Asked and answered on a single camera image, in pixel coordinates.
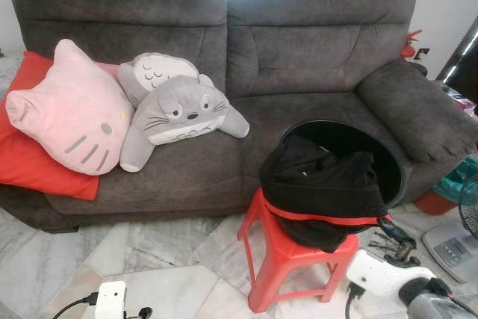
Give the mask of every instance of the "white wall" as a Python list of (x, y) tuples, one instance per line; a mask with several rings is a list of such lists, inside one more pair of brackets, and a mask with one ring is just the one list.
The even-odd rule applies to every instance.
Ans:
[(0, 48), (6, 55), (25, 50), (11, 0), (0, 0)]
[(410, 31), (423, 29), (415, 50), (430, 48), (422, 61), (435, 80), (478, 15), (478, 0), (417, 0)]

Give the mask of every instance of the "red fire extinguisher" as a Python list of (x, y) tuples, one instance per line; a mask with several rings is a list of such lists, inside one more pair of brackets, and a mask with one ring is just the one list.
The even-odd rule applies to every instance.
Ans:
[(417, 39), (415, 39), (414, 36), (421, 33), (421, 32), (422, 32), (422, 30), (419, 29), (419, 30), (413, 31), (412, 33), (409, 33), (406, 36), (406, 44), (402, 47), (402, 51), (400, 53), (400, 56), (402, 58), (404, 58), (404, 59), (412, 58), (413, 55), (415, 55), (415, 49), (412, 46), (412, 41), (417, 41)]

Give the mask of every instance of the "teal object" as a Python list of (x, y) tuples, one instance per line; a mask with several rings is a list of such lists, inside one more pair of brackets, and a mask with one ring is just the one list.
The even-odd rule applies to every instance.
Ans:
[(458, 204), (463, 185), (472, 177), (477, 177), (477, 159), (474, 155), (468, 156), (456, 169), (437, 183), (433, 190)]

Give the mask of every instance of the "pink cat face pillow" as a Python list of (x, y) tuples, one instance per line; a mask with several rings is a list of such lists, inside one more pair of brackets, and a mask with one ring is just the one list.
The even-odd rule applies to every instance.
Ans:
[(116, 79), (71, 40), (62, 40), (46, 78), (7, 96), (11, 124), (65, 167), (101, 175), (115, 167), (133, 116)]

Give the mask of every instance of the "fan control panel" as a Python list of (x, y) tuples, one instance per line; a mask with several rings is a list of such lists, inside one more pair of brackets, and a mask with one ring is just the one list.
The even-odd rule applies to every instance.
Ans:
[(441, 257), (451, 267), (466, 261), (471, 258), (470, 252), (461, 244), (456, 238), (451, 238), (450, 240), (439, 244), (434, 248), (437, 254)]

